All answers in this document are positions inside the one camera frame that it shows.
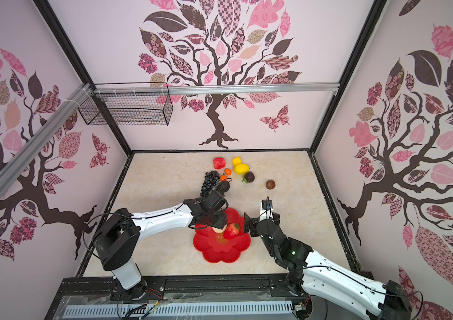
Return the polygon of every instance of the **wall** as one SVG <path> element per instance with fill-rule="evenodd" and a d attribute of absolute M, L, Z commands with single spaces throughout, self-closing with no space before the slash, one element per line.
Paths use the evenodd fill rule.
<path fill-rule="evenodd" d="M 0 169 L 80 84 L 34 4 L 0 1 Z M 108 127 L 75 113 L 2 197 L 0 318 L 45 316 L 124 162 Z"/>
<path fill-rule="evenodd" d="M 364 269 L 453 319 L 453 2 L 389 4 L 318 159 Z"/>
<path fill-rule="evenodd" d="M 337 82 L 372 1 L 51 4 L 95 83 L 201 86 Z M 169 126 L 120 128 L 134 150 L 308 148 L 329 100 L 330 92 L 175 96 Z"/>

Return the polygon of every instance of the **pink butterfly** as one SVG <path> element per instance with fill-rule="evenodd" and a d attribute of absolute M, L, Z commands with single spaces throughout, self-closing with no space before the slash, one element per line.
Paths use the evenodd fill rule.
<path fill-rule="evenodd" d="M 274 132 L 276 132 L 276 128 L 278 128 L 280 126 L 280 124 L 288 125 L 288 122 L 289 122 L 289 117 L 287 117 L 287 113 L 289 113 L 289 110 L 287 108 L 288 106 L 289 105 L 281 108 L 281 110 L 278 112 L 278 116 L 276 116 L 276 118 L 263 117 L 263 118 L 260 118 L 260 121 L 269 125 L 269 128 L 273 129 Z"/>
<path fill-rule="evenodd" d="M 107 149 L 110 148 L 108 147 L 105 142 L 100 142 L 100 139 L 98 139 L 97 136 L 93 133 L 93 144 L 95 145 L 95 149 L 97 152 L 91 159 L 91 162 L 89 163 L 89 168 L 93 168 L 100 165 L 107 164 L 107 158 L 104 156 L 105 153 L 107 153 Z"/>

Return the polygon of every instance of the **black metal basket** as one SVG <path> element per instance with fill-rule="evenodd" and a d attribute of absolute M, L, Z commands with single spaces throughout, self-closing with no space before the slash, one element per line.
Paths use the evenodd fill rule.
<path fill-rule="evenodd" d="M 95 94 L 105 105 L 101 110 L 93 99 L 88 99 L 79 107 L 79 112 L 87 125 L 106 125 L 114 120 L 118 125 L 169 125 L 173 104 L 170 92 L 163 83 L 150 83 L 153 92 L 108 92 Z"/>

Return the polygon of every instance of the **beige tabletop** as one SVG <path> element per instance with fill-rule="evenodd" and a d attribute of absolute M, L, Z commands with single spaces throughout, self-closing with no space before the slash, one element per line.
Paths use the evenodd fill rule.
<path fill-rule="evenodd" d="M 288 237 L 318 250 L 325 257 L 348 268 L 344 250 L 324 201 L 321 188 L 305 151 L 204 152 L 136 154 L 121 185 L 113 211 L 126 207 L 130 212 L 147 212 L 172 207 L 184 199 L 199 197 L 205 172 L 213 170 L 214 157 L 224 157 L 227 168 L 240 157 L 255 174 L 253 183 L 241 182 L 232 173 L 230 190 L 225 193 L 230 208 L 250 217 L 260 214 L 260 201 L 267 196 L 274 212 L 281 215 L 280 226 Z M 268 190 L 267 180 L 276 188 Z M 258 238 L 234 263 L 208 263 L 192 245 L 195 232 L 175 228 L 141 240 L 133 260 L 143 275 L 194 275 L 284 273 Z M 107 277 L 100 261 L 92 257 L 85 277 Z"/>

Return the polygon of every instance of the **lemon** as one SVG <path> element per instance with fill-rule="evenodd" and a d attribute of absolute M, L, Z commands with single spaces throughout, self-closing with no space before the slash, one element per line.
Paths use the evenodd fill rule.
<path fill-rule="evenodd" d="M 231 161 L 231 163 L 232 163 L 233 165 L 239 164 L 239 163 L 241 163 L 241 162 L 242 162 L 242 161 L 241 161 L 241 158 L 239 158 L 239 157 L 233 158 L 233 160 Z"/>
<path fill-rule="evenodd" d="M 235 165 L 234 171 L 238 175 L 244 175 L 249 171 L 249 167 L 245 163 L 238 163 Z"/>

